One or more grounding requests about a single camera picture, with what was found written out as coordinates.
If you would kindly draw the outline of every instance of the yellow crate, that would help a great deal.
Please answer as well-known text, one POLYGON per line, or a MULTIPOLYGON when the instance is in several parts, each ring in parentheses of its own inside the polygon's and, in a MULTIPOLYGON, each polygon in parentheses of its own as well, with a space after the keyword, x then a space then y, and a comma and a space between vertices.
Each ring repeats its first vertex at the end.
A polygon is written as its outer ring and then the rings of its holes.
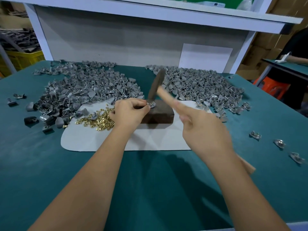
MULTIPOLYGON (((34 53, 30 53, 30 54, 6 51, 6 54, 9 56, 11 62, 13 63, 17 71, 21 69, 25 69, 26 67, 31 66, 39 61, 45 60, 45 57, 42 51, 37 51, 34 53)), ((7 68, 1 56, 0 56, 0 71, 4 76, 11 75, 9 68, 7 68)))

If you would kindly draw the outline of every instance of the white shelf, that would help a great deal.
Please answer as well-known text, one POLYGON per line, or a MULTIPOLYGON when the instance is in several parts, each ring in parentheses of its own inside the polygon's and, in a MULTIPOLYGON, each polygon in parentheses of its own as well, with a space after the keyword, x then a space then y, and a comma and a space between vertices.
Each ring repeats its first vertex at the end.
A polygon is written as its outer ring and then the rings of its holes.
POLYGON ((301 18, 209 7, 172 0, 8 0, 189 24, 282 34, 301 18))

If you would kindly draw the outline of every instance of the forearm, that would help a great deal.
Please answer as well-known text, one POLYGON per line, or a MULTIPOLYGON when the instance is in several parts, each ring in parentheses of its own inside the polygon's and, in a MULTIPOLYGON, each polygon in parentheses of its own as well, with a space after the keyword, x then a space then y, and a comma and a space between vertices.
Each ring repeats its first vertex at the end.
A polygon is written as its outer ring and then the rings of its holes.
POLYGON ((102 230, 129 137, 114 128, 29 230, 102 230))
POLYGON ((289 230, 234 152, 202 157, 221 188, 236 230, 289 230))
POLYGON ((308 59, 306 58, 298 58, 294 56, 288 56, 286 59, 287 62, 292 62, 296 64, 308 65, 308 59))

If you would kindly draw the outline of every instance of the white paper sheet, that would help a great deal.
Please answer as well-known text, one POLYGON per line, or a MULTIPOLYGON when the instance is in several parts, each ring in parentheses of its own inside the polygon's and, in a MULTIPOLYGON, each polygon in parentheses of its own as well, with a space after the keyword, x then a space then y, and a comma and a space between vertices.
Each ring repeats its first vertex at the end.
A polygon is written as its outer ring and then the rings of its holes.
MULTIPOLYGON (((197 108, 195 101, 181 102, 197 108)), ((93 113, 101 108, 105 109, 105 104, 106 102, 82 105, 79 110, 86 108, 93 113)), ((107 130, 97 131, 96 128, 85 127, 75 122, 76 119, 73 118, 61 137, 61 146, 67 150, 96 151, 110 133, 107 130)), ((182 132, 183 124, 179 115, 174 112, 173 124, 140 124, 126 144, 125 151, 190 150, 182 137, 182 132)))
POLYGON ((183 44, 179 67, 216 70, 222 73, 232 49, 208 45, 183 44))

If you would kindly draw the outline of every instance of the plastic bag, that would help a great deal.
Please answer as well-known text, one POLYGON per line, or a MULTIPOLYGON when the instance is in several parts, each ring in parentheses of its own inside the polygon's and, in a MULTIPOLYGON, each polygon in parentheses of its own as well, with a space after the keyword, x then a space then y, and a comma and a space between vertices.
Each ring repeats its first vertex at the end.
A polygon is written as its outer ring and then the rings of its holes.
POLYGON ((243 0, 236 9, 240 10, 251 10, 252 0, 243 0))

